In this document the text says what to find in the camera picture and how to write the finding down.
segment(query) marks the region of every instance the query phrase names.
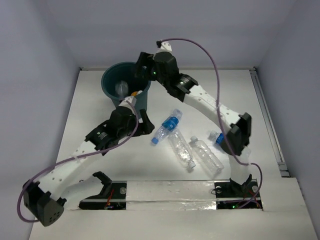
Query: white wall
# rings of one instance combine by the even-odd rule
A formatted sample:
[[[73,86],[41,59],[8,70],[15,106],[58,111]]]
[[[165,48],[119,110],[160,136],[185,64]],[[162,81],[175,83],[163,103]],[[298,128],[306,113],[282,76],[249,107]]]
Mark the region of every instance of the white wall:
[[[220,67],[262,60],[296,0],[46,0],[82,67],[136,61],[156,41],[199,41]],[[173,43],[180,66],[211,66],[190,43]]]
[[[298,0],[258,67],[291,175],[320,237],[320,1]]]
[[[31,224],[16,214],[18,195],[56,160],[79,67],[43,1],[0,6],[0,238],[22,240]]]

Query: crushed plastic bottle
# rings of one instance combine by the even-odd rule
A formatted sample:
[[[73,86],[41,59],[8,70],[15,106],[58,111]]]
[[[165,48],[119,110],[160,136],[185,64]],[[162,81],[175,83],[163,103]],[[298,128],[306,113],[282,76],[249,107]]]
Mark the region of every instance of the crushed plastic bottle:
[[[215,142],[218,146],[220,146],[222,141],[224,140],[224,135],[222,133],[218,133],[218,132],[212,130],[210,132],[209,139],[211,141]],[[241,157],[248,159],[250,154],[251,154],[251,149],[249,147],[245,146],[244,149],[242,150]]]
[[[166,138],[178,125],[182,117],[182,112],[179,109],[173,110],[172,114],[162,123],[161,127],[156,131],[154,137],[151,139],[153,144],[158,144]]]
[[[198,140],[196,136],[192,136],[190,145],[206,165],[206,167],[210,170],[210,172],[215,174],[224,169],[224,165],[220,162],[216,155],[214,155],[204,141]]]
[[[120,98],[124,99],[128,96],[129,86],[126,81],[117,82],[115,85],[115,92],[119,95]]]
[[[180,163],[186,169],[192,169],[196,166],[193,161],[194,157],[191,149],[189,148],[184,136],[180,132],[178,128],[174,129],[168,136],[168,140],[170,145],[175,153],[175,155],[179,158]]]

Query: screw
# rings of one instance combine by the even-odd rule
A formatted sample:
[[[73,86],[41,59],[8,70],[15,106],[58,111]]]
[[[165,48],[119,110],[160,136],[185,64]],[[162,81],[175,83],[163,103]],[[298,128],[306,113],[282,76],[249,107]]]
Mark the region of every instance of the screw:
[[[127,189],[125,187],[121,187],[120,188],[120,193],[121,194],[126,194],[126,192],[127,192]]]
[[[252,191],[256,193],[258,191],[258,186],[252,186]]]
[[[221,188],[221,186],[217,186],[217,187],[215,188],[215,192],[216,192],[217,194],[221,194],[221,193],[222,193],[222,188]]]

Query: cable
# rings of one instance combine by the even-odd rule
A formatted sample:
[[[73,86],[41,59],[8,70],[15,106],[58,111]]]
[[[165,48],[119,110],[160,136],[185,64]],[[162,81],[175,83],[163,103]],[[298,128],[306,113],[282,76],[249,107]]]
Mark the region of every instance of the cable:
[[[125,144],[137,131],[138,129],[138,125],[139,125],[139,117],[138,117],[138,113],[137,113],[137,110],[135,109],[135,106],[133,106],[130,102],[126,101],[129,106],[132,108],[134,114],[135,114],[135,119],[136,119],[136,122],[135,122],[135,127],[132,131],[132,133],[124,140],[122,141],[121,143],[118,143],[117,145],[115,146],[112,146],[112,147],[109,147],[107,149],[104,149],[104,150],[100,150],[100,151],[95,151],[95,152],[90,152],[90,153],[86,153],[86,154],[82,154],[82,155],[79,155],[77,156],[78,159],[82,159],[82,158],[85,158],[85,157],[90,157],[90,156],[93,156],[93,155],[97,155],[97,154],[104,154],[104,153],[107,153],[109,152],[110,150],[113,150],[113,149],[116,149],[120,146],[122,146],[123,144]],[[29,181],[23,186],[22,188],[22,191],[18,197],[18,201],[17,201],[17,205],[16,205],[16,212],[19,216],[19,218],[26,222],[26,223],[36,223],[36,222],[39,222],[39,220],[30,220],[30,219],[26,219],[22,213],[21,213],[21,201],[22,201],[22,198],[24,196],[24,193],[26,191],[26,189],[28,188],[28,186],[36,179],[38,178],[39,176],[41,176],[42,174],[46,173],[46,172],[50,172],[52,171],[55,167],[61,165],[61,164],[65,164],[67,162],[70,162],[72,160],[74,160],[75,158],[74,157],[69,157],[63,161],[60,161],[60,162],[57,162],[55,163],[54,165],[51,165],[45,169],[43,169],[42,171],[38,172],[36,175],[34,175],[32,178],[29,179]]]
[[[216,82],[217,82],[217,89],[216,89],[216,102],[215,102],[215,106],[216,106],[216,111],[217,111],[217,115],[218,115],[218,121],[219,121],[219,125],[220,125],[220,128],[221,128],[221,131],[222,131],[222,134],[223,136],[227,136],[226,134],[226,131],[225,131],[225,128],[223,126],[223,123],[222,123],[222,119],[221,119],[221,115],[220,115],[220,77],[219,77],[219,73],[218,73],[218,67],[216,65],[216,62],[214,61],[213,57],[211,56],[211,54],[203,47],[201,46],[199,43],[193,41],[193,40],[190,40],[190,39],[187,39],[187,38],[183,38],[183,37],[173,37],[173,38],[166,38],[166,39],[162,39],[160,40],[160,42],[167,42],[167,41],[185,41],[185,42],[189,42],[189,43],[192,43],[192,44],[195,44],[196,46],[198,46],[199,48],[201,48],[205,53],[206,55],[210,58],[212,64],[213,64],[213,67],[214,67],[214,71],[215,71],[215,75],[216,75]],[[256,163],[243,163],[241,162],[238,157],[236,156],[235,152],[233,151],[232,147],[231,147],[231,144],[229,143],[229,140],[227,137],[224,138],[225,139],[225,143],[228,147],[228,149],[230,150],[232,156],[234,157],[234,159],[237,161],[238,164],[242,165],[242,166],[248,166],[248,165],[254,165],[258,168],[259,172],[260,172],[260,184],[259,184],[259,187],[256,191],[256,193],[254,194],[254,196],[251,197],[250,200],[248,200],[246,203],[244,203],[243,205],[239,206],[238,209],[241,209],[243,208],[244,206],[246,206],[247,204],[249,204],[252,200],[254,200],[254,198],[258,195],[260,189],[261,189],[261,186],[262,186],[262,182],[263,182],[263,176],[262,176],[262,170],[260,168],[260,166]]]
[[[231,204],[231,203],[241,203],[241,202],[245,202],[245,201],[246,201],[245,199],[243,199],[243,200],[229,200],[229,201],[224,201],[223,203],[224,204]],[[251,201],[249,201],[249,203],[255,203],[258,206],[258,208],[262,209],[261,205],[258,203],[257,200],[251,200]]]

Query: bottle label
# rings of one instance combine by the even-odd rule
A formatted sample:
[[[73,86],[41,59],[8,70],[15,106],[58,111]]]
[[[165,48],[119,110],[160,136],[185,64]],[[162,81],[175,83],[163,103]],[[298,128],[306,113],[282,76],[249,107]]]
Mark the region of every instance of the bottle label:
[[[216,143],[218,145],[220,145],[222,143],[222,141],[224,140],[224,135],[222,133],[220,133],[220,135],[218,136],[218,138],[216,139]]]
[[[162,123],[162,126],[164,126],[169,131],[172,131],[173,129],[176,128],[178,123],[179,123],[178,118],[176,118],[175,116],[170,116]]]

